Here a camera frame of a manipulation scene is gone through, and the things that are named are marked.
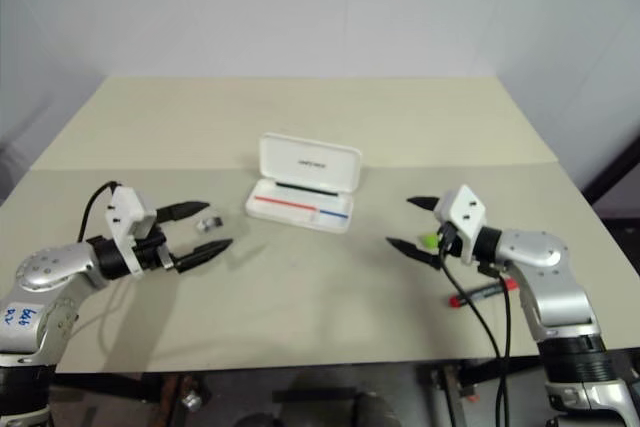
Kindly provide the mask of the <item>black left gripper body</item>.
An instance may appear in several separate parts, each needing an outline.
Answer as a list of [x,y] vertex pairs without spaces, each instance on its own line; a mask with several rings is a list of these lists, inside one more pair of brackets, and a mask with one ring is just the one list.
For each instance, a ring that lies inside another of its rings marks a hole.
[[144,275],[148,270],[175,268],[176,261],[167,245],[167,238],[160,227],[153,227],[144,238],[133,240],[132,253],[135,262],[130,268],[132,275]]

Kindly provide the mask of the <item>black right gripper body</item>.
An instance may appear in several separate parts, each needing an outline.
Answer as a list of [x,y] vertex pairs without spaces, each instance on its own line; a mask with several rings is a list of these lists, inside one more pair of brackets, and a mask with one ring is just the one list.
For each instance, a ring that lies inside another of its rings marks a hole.
[[437,231],[438,244],[437,256],[444,261],[448,256],[460,258],[462,255],[462,239],[458,235],[457,228],[451,222],[443,223]]

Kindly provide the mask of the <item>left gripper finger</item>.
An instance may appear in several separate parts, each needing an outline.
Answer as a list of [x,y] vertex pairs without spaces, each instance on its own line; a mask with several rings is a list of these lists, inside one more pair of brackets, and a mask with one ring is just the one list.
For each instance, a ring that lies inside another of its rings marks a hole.
[[223,253],[233,243],[231,238],[208,242],[196,247],[191,253],[174,258],[174,269],[179,273],[185,273],[200,265],[203,265]]
[[208,208],[210,204],[202,201],[186,201],[158,208],[156,211],[157,222],[180,221],[194,216],[198,212]]

